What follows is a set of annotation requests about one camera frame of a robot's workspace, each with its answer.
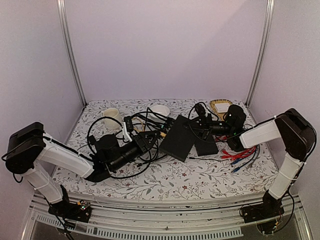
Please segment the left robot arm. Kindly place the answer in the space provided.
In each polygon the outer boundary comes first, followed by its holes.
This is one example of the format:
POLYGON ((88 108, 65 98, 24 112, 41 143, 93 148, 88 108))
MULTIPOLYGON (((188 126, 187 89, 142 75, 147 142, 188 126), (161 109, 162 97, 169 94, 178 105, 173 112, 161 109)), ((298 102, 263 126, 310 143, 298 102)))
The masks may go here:
POLYGON ((1 159, 11 173, 22 176, 49 203, 55 204, 55 209, 63 217, 70 217, 75 211, 74 205, 66 200, 66 191, 50 177, 40 161, 67 169, 89 182, 99 183, 150 151, 159 136, 158 130, 139 132, 130 136, 129 142, 122 146, 113 134, 104 135, 99 140, 90 136, 89 145, 96 148, 96 153, 85 156, 46 133, 42 123, 34 122, 10 136, 7 152, 1 159))

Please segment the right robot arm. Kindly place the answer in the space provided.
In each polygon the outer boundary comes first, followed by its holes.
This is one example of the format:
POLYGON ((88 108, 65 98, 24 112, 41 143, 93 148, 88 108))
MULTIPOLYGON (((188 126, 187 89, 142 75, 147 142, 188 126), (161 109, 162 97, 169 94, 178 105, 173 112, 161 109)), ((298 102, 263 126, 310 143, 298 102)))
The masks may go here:
POLYGON ((259 206, 262 218, 269 218, 278 210, 278 203, 290 186, 297 180, 305 162, 317 144, 314 127, 290 108, 284 113, 267 119, 257 125, 244 129, 246 115, 238 105, 230 105, 223 121, 213 121, 209 117, 200 124, 198 131, 213 136, 213 141, 227 142, 236 151, 250 149, 275 139, 282 139, 285 156, 273 184, 264 194, 266 200, 259 206))

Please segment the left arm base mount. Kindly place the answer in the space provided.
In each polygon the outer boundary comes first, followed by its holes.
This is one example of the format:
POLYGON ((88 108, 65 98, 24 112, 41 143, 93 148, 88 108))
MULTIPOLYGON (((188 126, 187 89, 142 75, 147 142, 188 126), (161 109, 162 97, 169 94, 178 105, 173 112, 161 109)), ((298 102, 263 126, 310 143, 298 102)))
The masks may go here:
POLYGON ((50 203, 48 213, 63 219, 88 223, 92 214, 92 208, 91 205, 84 200, 72 203, 63 199, 57 203, 50 203))

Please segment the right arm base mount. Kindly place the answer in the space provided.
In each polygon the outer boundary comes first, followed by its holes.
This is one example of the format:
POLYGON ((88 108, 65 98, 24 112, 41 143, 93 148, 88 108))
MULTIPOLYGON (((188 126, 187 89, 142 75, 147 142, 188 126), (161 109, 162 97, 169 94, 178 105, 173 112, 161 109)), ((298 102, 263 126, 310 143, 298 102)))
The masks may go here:
POLYGON ((272 235, 276 232, 283 218, 284 208, 281 200, 265 199, 262 203, 242 206, 240 216, 245 223, 263 221, 256 225, 263 235, 272 235))

